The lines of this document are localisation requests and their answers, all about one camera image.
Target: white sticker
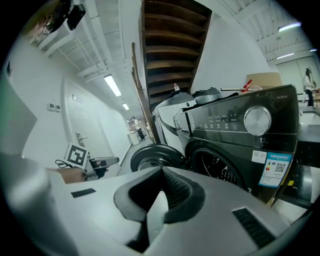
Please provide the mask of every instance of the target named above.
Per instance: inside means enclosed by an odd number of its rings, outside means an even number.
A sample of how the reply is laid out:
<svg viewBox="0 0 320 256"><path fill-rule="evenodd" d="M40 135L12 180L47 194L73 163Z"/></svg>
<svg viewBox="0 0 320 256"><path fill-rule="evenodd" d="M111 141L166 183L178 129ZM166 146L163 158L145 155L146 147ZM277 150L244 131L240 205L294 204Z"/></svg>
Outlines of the white sticker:
<svg viewBox="0 0 320 256"><path fill-rule="evenodd" d="M291 158L290 154L269 152L259 185L277 188L288 170Z"/></svg>
<svg viewBox="0 0 320 256"><path fill-rule="evenodd" d="M260 164L264 164L266 162L266 158L267 158L267 152L254 150L252 152L251 161L256 162L256 163L260 163Z"/></svg>

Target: silver knob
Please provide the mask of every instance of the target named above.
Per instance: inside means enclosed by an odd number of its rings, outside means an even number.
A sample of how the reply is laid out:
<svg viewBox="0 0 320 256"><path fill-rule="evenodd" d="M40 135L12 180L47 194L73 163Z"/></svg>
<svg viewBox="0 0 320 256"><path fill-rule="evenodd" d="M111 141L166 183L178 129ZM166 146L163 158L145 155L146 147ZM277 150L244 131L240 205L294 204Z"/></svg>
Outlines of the silver knob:
<svg viewBox="0 0 320 256"><path fill-rule="evenodd" d="M271 126L271 114L263 106L251 107L244 114L244 126L252 135L264 135Z"/></svg>

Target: blue and white label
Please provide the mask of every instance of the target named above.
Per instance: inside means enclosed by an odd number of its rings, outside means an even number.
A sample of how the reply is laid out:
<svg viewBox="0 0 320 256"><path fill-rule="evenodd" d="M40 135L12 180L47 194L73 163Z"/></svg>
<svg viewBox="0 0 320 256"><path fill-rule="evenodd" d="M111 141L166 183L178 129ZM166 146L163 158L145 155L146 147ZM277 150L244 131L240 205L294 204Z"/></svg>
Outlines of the blue and white label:
<svg viewBox="0 0 320 256"><path fill-rule="evenodd" d="M291 159L291 154L268 152L259 185L277 188L288 170Z"/></svg>

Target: black pants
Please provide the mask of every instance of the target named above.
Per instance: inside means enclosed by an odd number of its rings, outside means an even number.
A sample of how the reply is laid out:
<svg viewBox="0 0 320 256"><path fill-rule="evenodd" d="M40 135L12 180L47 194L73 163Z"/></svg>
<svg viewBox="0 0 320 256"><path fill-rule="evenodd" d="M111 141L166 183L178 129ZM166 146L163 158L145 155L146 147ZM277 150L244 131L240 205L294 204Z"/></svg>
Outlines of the black pants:
<svg viewBox="0 0 320 256"><path fill-rule="evenodd" d="M139 137L140 137L140 138L141 138L141 140L143 141L143 140L145 139L145 136L144 136L144 134L143 134L143 132L142 132L141 128L140 128L140 129L138 129L138 130L136 130L136 131L138 132Z"/></svg>
<svg viewBox="0 0 320 256"><path fill-rule="evenodd" d="M312 91L309 89L304 90L306 94L308 94L309 101L308 101L308 106L314 106L314 97L312 95Z"/></svg>

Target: wooden staircase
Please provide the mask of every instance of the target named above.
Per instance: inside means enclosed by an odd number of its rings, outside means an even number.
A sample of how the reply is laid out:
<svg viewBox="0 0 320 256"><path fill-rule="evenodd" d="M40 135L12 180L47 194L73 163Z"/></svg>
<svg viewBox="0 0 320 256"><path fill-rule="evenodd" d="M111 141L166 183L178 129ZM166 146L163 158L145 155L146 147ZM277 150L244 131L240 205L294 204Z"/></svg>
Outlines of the wooden staircase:
<svg viewBox="0 0 320 256"><path fill-rule="evenodd" d="M212 11L194 0L144 0L143 58L151 111L175 90L188 92L196 75Z"/></svg>

